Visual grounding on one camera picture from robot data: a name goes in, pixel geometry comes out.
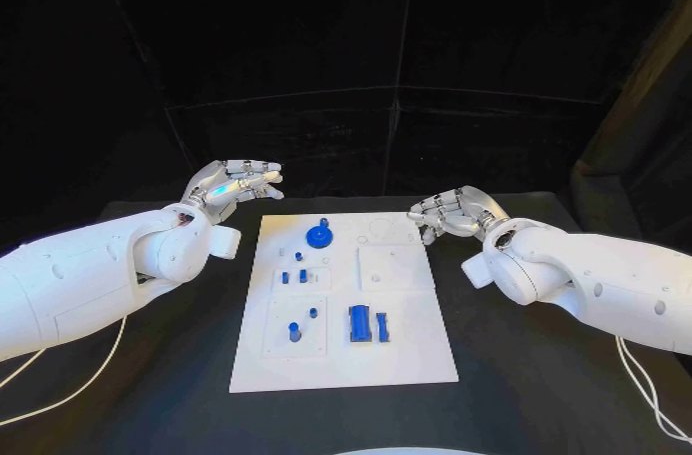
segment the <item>blue knob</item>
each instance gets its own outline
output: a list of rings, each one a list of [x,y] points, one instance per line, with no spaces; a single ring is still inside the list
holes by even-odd
[[[335,235],[329,229],[329,221],[326,218],[323,218],[320,220],[320,224],[307,231],[307,244],[313,248],[325,248],[332,243],[333,238]]]
[[[289,325],[289,338],[295,343],[300,340],[300,330],[299,330],[299,324],[296,322],[293,322]]]

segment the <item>blue block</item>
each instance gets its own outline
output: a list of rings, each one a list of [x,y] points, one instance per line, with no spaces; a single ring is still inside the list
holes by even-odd
[[[307,244],[313,248],[325,248],[332,243],[335,235],[329,229],[329,221],[326,218],[320,220],[320,224],[313,227],[306,234]]]
[[[293,322],[289,325],[289,338],[295,343],[300,340],[300,330],[299,330],[299,324],[296,322]]]
[[[352,342],[372,342],[369,313],[371,307],[367,305],[354,305],[349,308]]]
[[[378,313],[380,341],[390,341],[390,332],[387,331],[387,313]]]

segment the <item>robotic hand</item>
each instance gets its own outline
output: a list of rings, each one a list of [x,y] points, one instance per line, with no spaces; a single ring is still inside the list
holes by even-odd
[[[495,282],[521,305],[554,303],[606,332],[692,354],[691,256],[511,218],[469,186],[423,200],[408,217],[427,226],[426,245],[446,232],[483,242],[483,252],[462,264],[476,288]]]
[[[241,234],[238,202],[282,199],[282,165],[212,162],[181,203],[22,245],[0,259],[0,361],[81,338],[191,281]]]

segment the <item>white board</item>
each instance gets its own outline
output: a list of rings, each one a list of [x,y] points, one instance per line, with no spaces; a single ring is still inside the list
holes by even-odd
[[[320,218],[335,239],[315,249],[306,233]],[[351,341],[354,305],[369,306],[372,342]],[[378,312],[387,313],[390,342],[380,342]],[[292,322],[299,342],[290,341]],[[266,216],[230,391],[457,381],[426,247],[406,214]]]

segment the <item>black backdrop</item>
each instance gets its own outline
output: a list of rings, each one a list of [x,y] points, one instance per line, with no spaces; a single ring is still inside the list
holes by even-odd
[[[3,0],[3,248],[175,199],[558,190],[671,0]]]

